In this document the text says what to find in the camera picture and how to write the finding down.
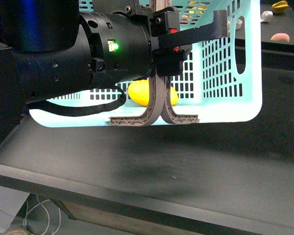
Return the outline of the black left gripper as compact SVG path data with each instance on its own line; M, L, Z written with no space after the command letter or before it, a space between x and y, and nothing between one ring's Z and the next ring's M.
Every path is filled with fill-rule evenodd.
M210 24L182 31L172 6L153 12L137 0L127 0L124 13L125 76L180 75L191 44L228 36L226 10L214 11Z

